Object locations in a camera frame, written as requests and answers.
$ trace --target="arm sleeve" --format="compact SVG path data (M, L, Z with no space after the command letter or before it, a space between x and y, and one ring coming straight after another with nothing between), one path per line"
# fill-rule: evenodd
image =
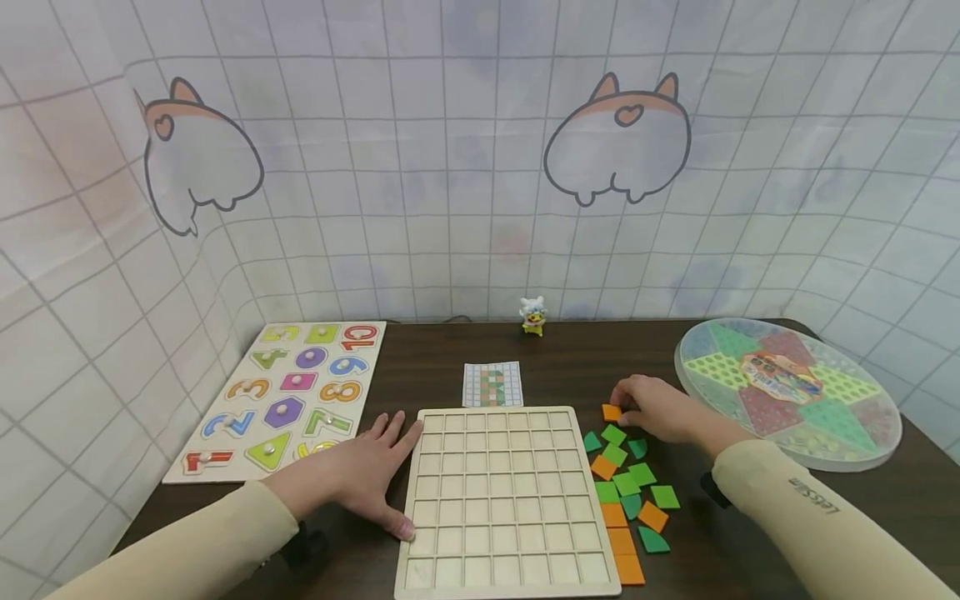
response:
M298 531L258 481L98 564L52 600L212 600L250 576Z
M957 598L876 523L770 442L727 448L713 479L770 537L816 600Z

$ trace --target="clear plastic lid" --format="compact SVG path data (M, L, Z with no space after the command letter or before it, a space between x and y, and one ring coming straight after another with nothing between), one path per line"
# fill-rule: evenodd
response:
M750 319L686 332L674 355L687 392L778 444L807 468L857 472L900 443L890 395L850 358L810 337Z

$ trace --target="human hand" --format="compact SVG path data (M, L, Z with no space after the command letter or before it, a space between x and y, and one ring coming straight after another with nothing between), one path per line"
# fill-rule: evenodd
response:
M623 410L617 424L642 427L664 442L696 444L712 458L730 445L753 438L735 421L656 377L621 379L610 404Z
M326 450L302 458L263 480L290 509L296 520L309 515L326 501L379 523L387 532L410 540L414 524L387 505L390 480L410 456L423 431L421 421L399 438L403 411L392 419L384 413L370 430Z

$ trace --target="blue number piece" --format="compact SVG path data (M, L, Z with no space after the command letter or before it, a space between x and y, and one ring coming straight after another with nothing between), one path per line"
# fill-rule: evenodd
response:
M233 422L227 425L224 430L229 430L229 432L233 434L233 437L239 438L247 433L247 429L250 428L250 424L253 422L254 415L256 415L256 411L244 411L243 417L239 420L234 418ZM206 425L204 425L204 438L209 438L215 434L217 432L217 425L227 420L228 417L232 417L232 415L230 413L222 413L207 421Z
M370 365L362 358L357 356L343 356L330 363L330 374L337 376L351 375L364 372L369 368Z

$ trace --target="left hand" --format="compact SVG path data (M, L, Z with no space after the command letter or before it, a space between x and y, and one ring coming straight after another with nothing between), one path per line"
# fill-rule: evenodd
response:
M388 506L385 497L391 479L423 432L423 423L418 420L399 438L404 418L403 411L392 419L384 413L376 418L369 431L300 459L270 475L263 483L296 520L332 500L379 523L397 538L411 540L413 521Z

